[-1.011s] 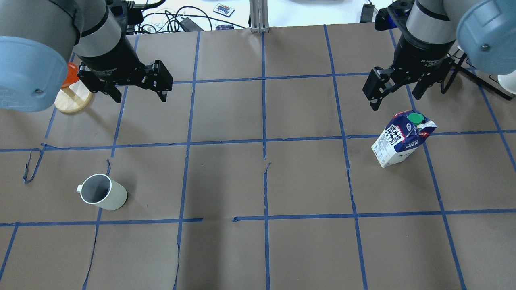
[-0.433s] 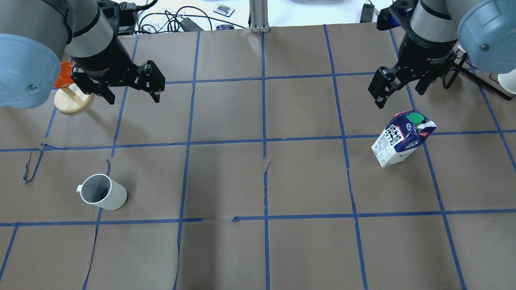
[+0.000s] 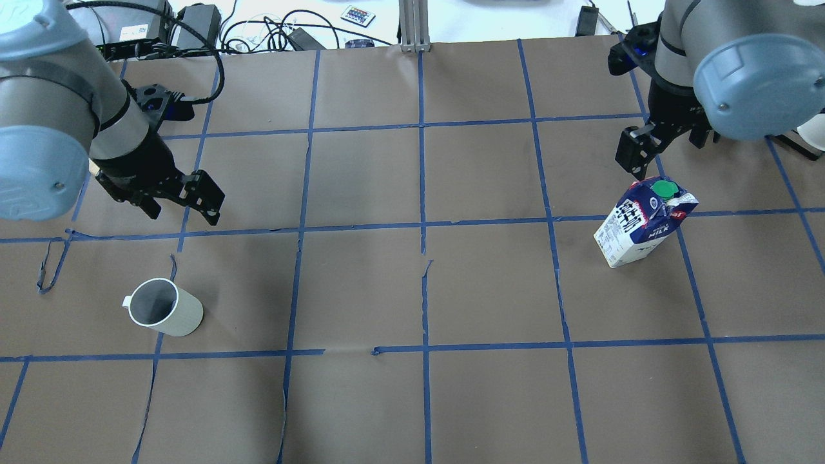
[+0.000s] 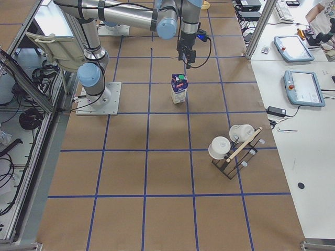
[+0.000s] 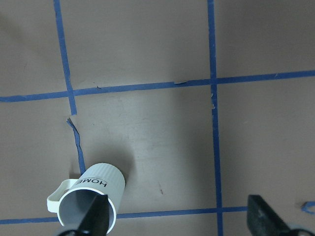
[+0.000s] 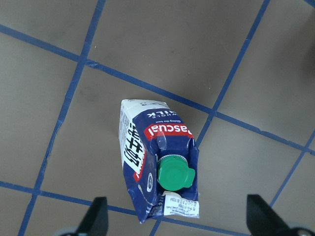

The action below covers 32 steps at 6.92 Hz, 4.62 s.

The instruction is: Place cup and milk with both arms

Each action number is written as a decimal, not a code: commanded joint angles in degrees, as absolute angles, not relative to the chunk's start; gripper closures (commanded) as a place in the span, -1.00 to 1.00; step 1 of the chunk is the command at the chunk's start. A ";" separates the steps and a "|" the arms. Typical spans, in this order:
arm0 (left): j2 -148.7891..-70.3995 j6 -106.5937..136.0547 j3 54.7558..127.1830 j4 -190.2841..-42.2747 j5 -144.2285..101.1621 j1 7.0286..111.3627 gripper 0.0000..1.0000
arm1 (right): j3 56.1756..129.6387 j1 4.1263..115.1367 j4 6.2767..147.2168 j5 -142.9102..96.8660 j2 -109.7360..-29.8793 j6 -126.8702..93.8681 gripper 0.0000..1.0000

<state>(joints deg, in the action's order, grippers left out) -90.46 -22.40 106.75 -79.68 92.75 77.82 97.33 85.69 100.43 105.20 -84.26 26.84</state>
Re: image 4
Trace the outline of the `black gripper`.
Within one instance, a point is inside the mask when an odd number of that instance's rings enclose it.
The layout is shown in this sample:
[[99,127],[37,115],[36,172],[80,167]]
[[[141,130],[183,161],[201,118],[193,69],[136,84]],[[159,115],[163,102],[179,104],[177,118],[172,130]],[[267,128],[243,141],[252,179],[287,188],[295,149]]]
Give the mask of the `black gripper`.
[[187,69],[191,68],[191,64],[194,63],[196,59],[196,51],[193,50],[196,36],[196,33],[189,34],[181,31],[177,42],[178,60],[186,63]]

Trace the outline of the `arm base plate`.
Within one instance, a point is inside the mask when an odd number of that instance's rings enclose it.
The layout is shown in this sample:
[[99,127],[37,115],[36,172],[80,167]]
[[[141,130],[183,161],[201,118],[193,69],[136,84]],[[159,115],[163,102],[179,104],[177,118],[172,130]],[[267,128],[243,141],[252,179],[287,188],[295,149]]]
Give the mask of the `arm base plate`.
[[107,82],[102,97],[88,95],[79,99],[75,113],[79,116],[117,115],[121,93],[121,82]]
[[98,34],[100,36],[120,37],[128,36],[130,27],[127,25],[116,25],[116,26],[99,26]]

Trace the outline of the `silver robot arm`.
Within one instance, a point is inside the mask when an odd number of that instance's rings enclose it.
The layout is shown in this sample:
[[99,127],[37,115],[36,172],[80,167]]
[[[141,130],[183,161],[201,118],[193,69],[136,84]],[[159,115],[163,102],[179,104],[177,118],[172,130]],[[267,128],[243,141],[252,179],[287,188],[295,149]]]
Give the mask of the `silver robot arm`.
[[111,29],[116,29],[116,28],[119,28],[120,27],[120,24],[118,23],[115,23],[115,22],[107,22],[107,21],[104,21],[103,22],[105,27],[109,30]]
[[186,111],[186,91],[173,83],[192,67],[200,36],[201,1],[156,1],[155,6],[118,1],[56,1],[77,21],[93,64],[122,81],[121,113]]

